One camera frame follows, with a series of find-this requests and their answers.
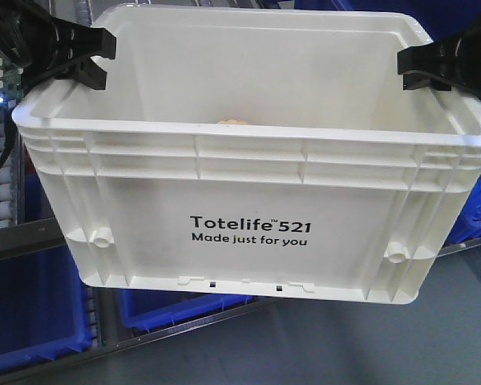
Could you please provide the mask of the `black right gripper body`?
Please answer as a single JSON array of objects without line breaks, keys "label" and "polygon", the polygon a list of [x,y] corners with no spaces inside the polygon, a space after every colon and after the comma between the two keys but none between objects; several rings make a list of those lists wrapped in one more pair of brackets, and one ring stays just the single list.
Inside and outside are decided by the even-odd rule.
[{"label": "black right gripper body", "polygon": [[462,85],[481,97],[481,13],[467,26],[456,50]]}]

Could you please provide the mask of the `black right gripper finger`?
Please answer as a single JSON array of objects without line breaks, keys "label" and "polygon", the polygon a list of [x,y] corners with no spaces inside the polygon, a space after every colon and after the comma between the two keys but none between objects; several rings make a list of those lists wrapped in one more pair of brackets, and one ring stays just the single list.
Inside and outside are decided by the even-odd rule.
[{"label": "black right gripper finger", "polygon": [[439,80],[468,80],[469,68],[462,34],[421,46],[407,47],[397,53],[399,75],[421,75]]},{"label": "black right gripper finger", "polygon": [[436,91],[450,91],[451,85],[443,83],[437,79],[433,79],[428,75],[419,73],[410,73],[403,75],[403,90],[413,91],[422,88],[430,88]]}]

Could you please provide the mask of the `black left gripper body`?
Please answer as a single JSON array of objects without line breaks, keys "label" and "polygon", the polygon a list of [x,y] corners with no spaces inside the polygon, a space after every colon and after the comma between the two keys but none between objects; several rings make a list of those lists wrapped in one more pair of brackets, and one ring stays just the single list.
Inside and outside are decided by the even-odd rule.
[{"label": "black left gripper body", "polygon": [[35,1],[0,1],[0,56],[26,83],[60,75],[60,19]]}]

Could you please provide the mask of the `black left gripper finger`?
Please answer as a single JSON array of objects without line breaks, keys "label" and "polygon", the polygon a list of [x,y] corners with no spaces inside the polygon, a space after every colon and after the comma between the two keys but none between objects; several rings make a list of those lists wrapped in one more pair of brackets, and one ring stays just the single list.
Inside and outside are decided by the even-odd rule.
[{"label": "black left gripper finger", "polygon": [[102,27],[83,26],[45,15],[35,21],[35,66],[67,67],[77,59],[115,59],[116,37]]},{"label": "black left gripper finger", "polygon": [[69,79],[85,87],[102,91],[106,88],[107,72],[90,57],[57,63],[51,68],[30,68],[22,74],[22,89],[27,91],[48,79]]}]

